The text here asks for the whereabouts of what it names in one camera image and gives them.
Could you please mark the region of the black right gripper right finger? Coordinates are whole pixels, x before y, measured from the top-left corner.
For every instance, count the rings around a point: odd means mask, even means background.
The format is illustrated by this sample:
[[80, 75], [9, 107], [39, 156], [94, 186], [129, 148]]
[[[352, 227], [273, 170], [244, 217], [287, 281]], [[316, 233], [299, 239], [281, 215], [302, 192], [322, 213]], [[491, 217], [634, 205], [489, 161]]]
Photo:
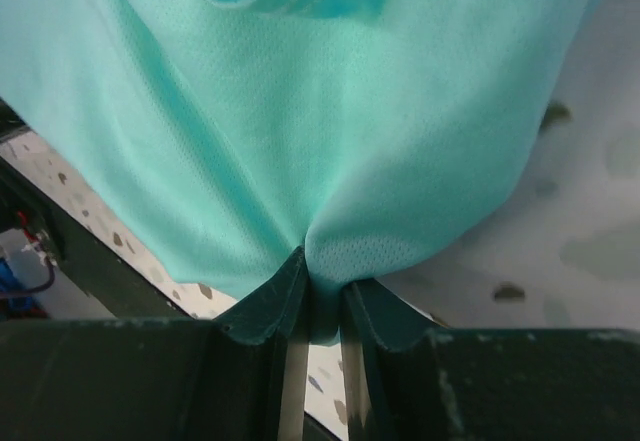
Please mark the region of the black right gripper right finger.
[[353, 440], [635, 440], [639, 335], [441, 328], [373, 280], [342, 294]]

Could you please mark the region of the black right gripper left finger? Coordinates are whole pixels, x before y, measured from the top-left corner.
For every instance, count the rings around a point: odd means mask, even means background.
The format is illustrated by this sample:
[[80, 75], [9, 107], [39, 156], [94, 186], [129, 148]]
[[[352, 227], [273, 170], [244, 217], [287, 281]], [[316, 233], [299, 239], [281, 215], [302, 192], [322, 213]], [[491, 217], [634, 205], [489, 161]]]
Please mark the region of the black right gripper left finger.
[[299, 440], [308, 272], [294, 251], [218, 317], [1, 326], [5, 440]]

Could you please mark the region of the mint green t shirt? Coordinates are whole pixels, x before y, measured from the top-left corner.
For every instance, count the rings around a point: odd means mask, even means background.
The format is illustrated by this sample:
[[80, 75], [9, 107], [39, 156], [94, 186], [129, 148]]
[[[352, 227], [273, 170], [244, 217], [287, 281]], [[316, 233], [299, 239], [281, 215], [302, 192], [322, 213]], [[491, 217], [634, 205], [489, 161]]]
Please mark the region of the mint green t shirt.
[[312, 338], [517, 185], [600, 0], [1, 0], [1, 96], [173, 280], [302, 248]]

